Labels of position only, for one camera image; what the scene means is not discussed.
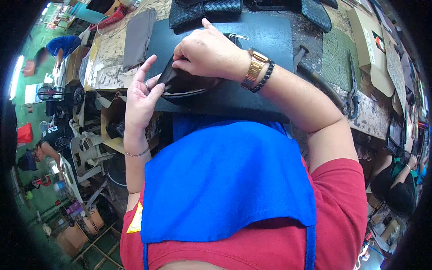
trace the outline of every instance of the workbench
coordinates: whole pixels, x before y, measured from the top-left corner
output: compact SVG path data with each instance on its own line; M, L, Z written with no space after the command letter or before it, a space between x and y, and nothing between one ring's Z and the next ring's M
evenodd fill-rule
M353 32L346 14L351 7L341 0L338 0L339 9L337 10L325 4L323 5L332 20L333 29L341 30L354 41ZM115 34L113 36L96 34L90 50L84 90L98 91L101 94L103 94L102 92L127 90L137 68L126 72L123 71L126 25L138 11L142 12L146 8L156 10L157 20L167 19L171 8L171 0L150 0L146 7L141 10L138 8L127 14L121 21L100 30L104 35ZM245 7L242 12L253 13ZM302 61L312 66L318 73L321 73L323 35L317 26L308 21L303 15L290 11L261 11L259 13L289 19L291 22L293 54L297 54L301 44L306 44L310 53L305 55ZM346 91L337 85L332 86L342 98L346 98L348 94ZM386 140L390 115L393 110L391 99L378 91L372 85L370 76L363 71L361 71L360 88L357 95L360 101L359 114L356 119L349 120L351 128L381 140Z

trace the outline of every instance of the gold wristwatch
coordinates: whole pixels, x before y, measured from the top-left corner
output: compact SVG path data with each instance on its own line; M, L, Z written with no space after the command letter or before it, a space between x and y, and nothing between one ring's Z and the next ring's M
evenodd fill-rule
M249 66L249 71L246 74L244 81L240 85L250 90L264 65L269 62L270 59L267 55L255 48L249 48L248 52L252 56L251 65Z

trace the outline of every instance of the black t-shirt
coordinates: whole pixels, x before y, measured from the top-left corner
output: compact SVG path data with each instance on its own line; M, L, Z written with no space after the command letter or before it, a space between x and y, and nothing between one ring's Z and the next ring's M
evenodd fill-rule
M379 201L385 201L393 212L400 216L411 216L416 207L415 179L408 174L404 183L397 183L390 189L397 177L393 176L394 167L395 163L392 162L375 177L371 182L372 193Z
M71 136L65 132L64 129L55 127L50 127L42 133L42 138L39 140L39 145L43 143L48 143L57 152L68 148Z

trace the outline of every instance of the yellow patch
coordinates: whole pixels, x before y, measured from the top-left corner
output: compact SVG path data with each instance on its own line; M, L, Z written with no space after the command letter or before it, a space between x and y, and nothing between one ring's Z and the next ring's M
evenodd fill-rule
M138 202L137 211L133 216L132 222L129 225L126 233L140 232L141 231L141 216L143 215L143 206Z

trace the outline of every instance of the scissors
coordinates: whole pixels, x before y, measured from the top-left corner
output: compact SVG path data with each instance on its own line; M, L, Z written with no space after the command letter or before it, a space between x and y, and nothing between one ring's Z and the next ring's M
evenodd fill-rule
M354 62L353 57L351 55L351 50L349 52L349 63L351 65L351 77L352 77L352 87L351 91L348 93L346 97L346 107L345 107L345 115L348 116L349 119L355 119L357 114L359 113L359 97L356 95L357 93L357 79L356 72L354 71Z

